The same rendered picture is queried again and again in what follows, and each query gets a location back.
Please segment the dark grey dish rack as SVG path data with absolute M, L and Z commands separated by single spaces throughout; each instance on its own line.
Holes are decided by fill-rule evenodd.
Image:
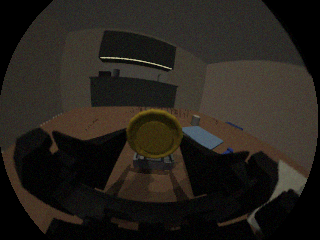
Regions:
M 175 164 L 175 157 L 169 155 L 164 157 L 164 159 L 151 159 L 151 157 L 139 156 L 135 153 L 133 156 L 133 167 L 143 168 L 143 169 L 160 169 L 160 171 L 165 171 L 165 169 L 172 169 L 173 164 Z

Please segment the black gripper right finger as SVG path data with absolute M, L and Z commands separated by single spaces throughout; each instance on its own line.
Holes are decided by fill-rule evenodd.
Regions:
M 203 144 L 196 143 L 196 140 L 189 139 L 185 135 L 183 141 L 181 141 L 180 152 L 183 153 L 193 196 L 207 195 L 205 189 L 213 181 L 219 179 L 229 165 L 240 163 L 240 161 L 245 160 L 245 157 L 248 159 L 248 155 L 251 153 L 251 151 L 240 151 L 224 153 L 224 155 L 221 153 L 220 155 L 220 153 L 203 147 Z

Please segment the yellow round plate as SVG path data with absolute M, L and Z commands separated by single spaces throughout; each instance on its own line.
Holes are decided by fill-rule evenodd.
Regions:
M 137 155 L 164 159 L 180 148 L 183 128 L 172 113 L 147 109 L 137 113 L 127 125 L 127 141 Z

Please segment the grey cylinder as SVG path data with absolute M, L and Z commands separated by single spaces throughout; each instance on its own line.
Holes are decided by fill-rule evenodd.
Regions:
M 193 115 L 191 125 L 193 125 L 193 127 L 199 127 L 199 123 L 200 123 L 200 116 Z

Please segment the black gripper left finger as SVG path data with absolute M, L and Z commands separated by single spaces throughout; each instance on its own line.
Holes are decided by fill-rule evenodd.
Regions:
M 121 149 L 127 143 L 127 128 L 83 141 L 57 131 L 52 131 L 52 136 L 57 149 L 79 160 L 89 179 L 96 184 L 95 188 L 104 191 L 112 169 L 115 168 L 113 165 L 116 165 L 120 152 L 123 152 Z

